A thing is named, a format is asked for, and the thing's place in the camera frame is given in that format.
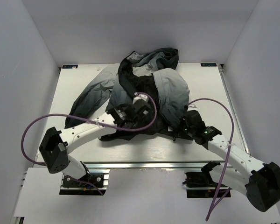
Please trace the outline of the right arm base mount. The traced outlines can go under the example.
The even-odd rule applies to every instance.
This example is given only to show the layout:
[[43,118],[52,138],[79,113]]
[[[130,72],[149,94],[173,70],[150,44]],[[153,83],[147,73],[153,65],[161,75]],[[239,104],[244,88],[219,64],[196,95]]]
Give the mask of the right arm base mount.
[[188,199],[212,198],[215,195],[217,181],[210,172],[216,165],[224,165],[223,161],[183,162],[185,180],[182,186],[186,189]]

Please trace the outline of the grey black gradient jacket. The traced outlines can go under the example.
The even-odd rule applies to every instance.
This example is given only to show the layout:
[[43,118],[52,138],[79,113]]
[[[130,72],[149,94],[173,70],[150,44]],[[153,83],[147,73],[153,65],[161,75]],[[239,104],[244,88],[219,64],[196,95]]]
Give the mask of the grey black gradient jacket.
[[88,118],[105,102],[110,110],[131,104],[135,92],[144,92],[153,98],[157,114],[154,123],[140,133],[192,140],[179,125],[189,103],[189,87],[176,71],[178,62],[179,52],[174,48],[144,54],[134,51],[121,63],[102,69],[74,101],[70,115]]

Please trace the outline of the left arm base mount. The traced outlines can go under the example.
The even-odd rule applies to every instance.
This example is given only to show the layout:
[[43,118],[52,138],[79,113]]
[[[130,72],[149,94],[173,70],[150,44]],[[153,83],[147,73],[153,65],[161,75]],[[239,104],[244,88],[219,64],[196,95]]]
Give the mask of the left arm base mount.
[[103,196],[106,192],[105,175],[100,171],[89,171],[87,166],[81,162],[85,175],[77,179],[63,172],[60,195],[77,196]]

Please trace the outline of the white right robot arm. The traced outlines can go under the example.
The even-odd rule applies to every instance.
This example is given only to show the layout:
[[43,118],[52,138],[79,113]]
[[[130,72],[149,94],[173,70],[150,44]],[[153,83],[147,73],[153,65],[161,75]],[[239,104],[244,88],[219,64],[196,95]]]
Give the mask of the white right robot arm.
[[[280,201],[280,167],[276,163],[266,164],[231,145],[218,129],[206,126],[196,110],[184,113],[180,127],[196,144],[217,154],[233,167],[224,171],[222,164],[210,161],[202,167],[199,176],[185,180],[185,185],[202,187],[222,183],[246,196],[261,212]],[[221,174],[224,175],[222,181],[219,180]]]

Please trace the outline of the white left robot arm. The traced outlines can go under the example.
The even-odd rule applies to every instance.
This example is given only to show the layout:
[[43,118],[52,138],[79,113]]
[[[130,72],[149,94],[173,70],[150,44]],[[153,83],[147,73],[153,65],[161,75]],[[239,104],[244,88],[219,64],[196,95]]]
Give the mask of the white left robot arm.
[[121,128],[127,132],[143,130],[150,115],[156,117],[155,103],[147,95],[140,94],[134,97],[131,105],[119,105],[95,120],[59,131],[55,127],[49,128],[39,146],[49,173],[62,172],[78,186],[85,186],[91,180],[91,175],[87,167],[70,153],[94,139],[114,134]]

